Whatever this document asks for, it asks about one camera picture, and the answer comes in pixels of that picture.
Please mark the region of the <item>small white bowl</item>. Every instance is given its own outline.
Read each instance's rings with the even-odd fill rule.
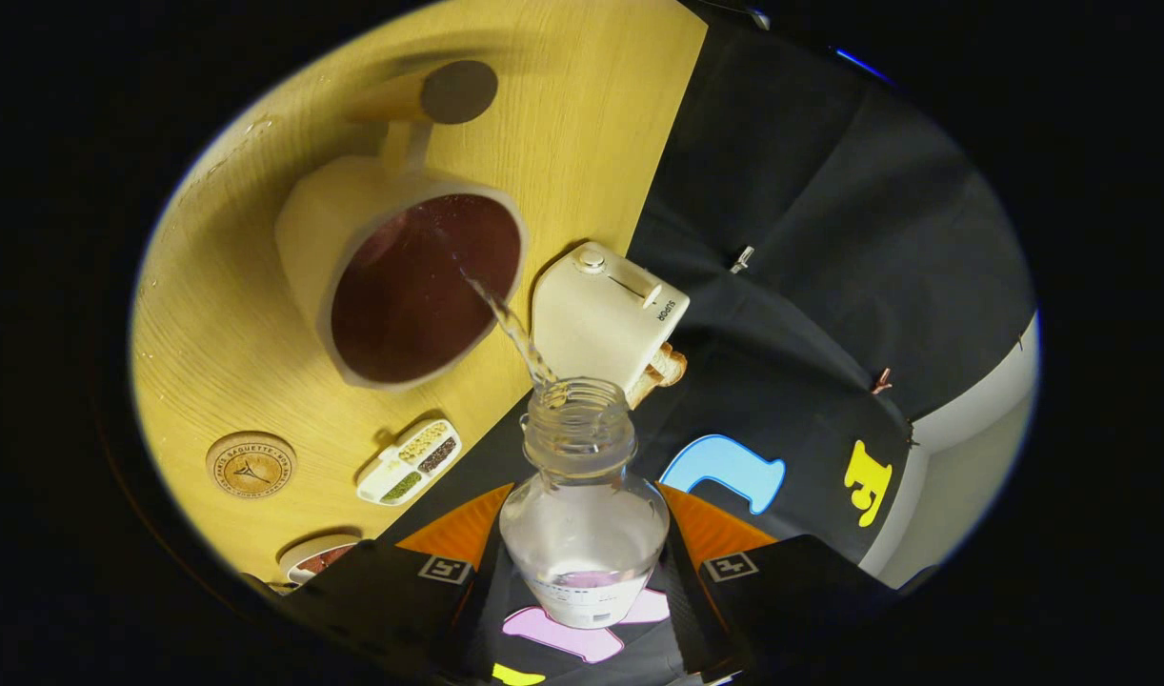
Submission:
[[[308,542],[299,543],[298,546],[285,551],[285,554],[282,554],[277,565],[281,566],[283,577],[290,579],[290,581],[293,581],[294,584],[306,584],[315,578],[317,573],[307,572],[305,568],[298,568],[298,565],[304,564],[313,557],[322,556],[325,552],[335,551],[338,547],[355,546],[355,544],[360,542],[361,538],[350,533],[331,533],[328,536],[320,536],[318,538],[308,539]]]

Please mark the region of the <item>seeds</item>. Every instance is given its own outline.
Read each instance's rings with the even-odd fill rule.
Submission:
[[[416,472],[409,473],[407,476],[400,479],[399,483],[396,483],[396,486],[391,487],[391,490],[388,490],[383,495],[383,500],[399,500],[400,495],[407,494],[409,488],[412,488],[417,481],[421,481],[421,475]]]
[[[421,464],[417,466],[417,468],[419,468],[421,472],[426,474],[430,474],[431,469],[442,464],[442,461],[447,459],[447,455],[449,455],[450,452],[454,450],[455,450],[455,439],[448,438],[443,440],[442,446],[438,446],[438,451],[430,453],[430,457],[423,460]]]
[[[413,438],[407,446],[400,451],[400,459],[410,465],[417,464],[417,460],[421,459],[421,454],[426,452],[426,448],[433,446],[434,440],[441,438],[446,432],[447,425],[443,424],[443,422],[434,422],[434,424],[426,426],[425,431],[417,434],[417,438]]]

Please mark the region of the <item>paris baguette logo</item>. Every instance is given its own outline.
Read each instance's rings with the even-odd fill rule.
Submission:
[[[294,466],[294,448],[277,436],[260,431],[223,436],[207,453],[213,482],[239,498],[276,494],[290,482]]]

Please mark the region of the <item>mug handle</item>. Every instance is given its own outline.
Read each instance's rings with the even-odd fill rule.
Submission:
[[[481,61],[453,61],[361,92],[348,107],[346,120],[388,122],[381,158],[388,172],[398,176],[425,168],[433,125],[475,120],[490,107],[496,92],[498,77],[491,66]]]

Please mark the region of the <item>water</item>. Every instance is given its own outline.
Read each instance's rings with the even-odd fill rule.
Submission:
[[[431,231],[433,231],[434,235],[438,235],[438,240],[443,245],[443,248],[450,250],[450,246],[447,245],[446,232],[438,228],[438,225]],[[556,375],[548,368],[548,363],[544,361],[544,356],[539,354],[535,344],[531,340],[531,334],[527,333],[521,321],[518,320],[518,316],[506,305],[505,299],[491,291],[489,287],[469,276],[468,270],[459,262],[459,253],[450,250],[450,256],[455,261],[455,264],[459,266],[460,276],[468,282],[468,285],[473,287],[473,291],[476,291],[477,296],[481,296],[481,300],[485,300],[485,305],[490,310],[494,310],[494,317],[498,320],[498,326],[512,340],[518,355],[521,356],[521,361],[527,366],[527,374],[531,375],[531,383],[535,387],[535,390],[544,390],[544,388],[556,383],[559,381]]]

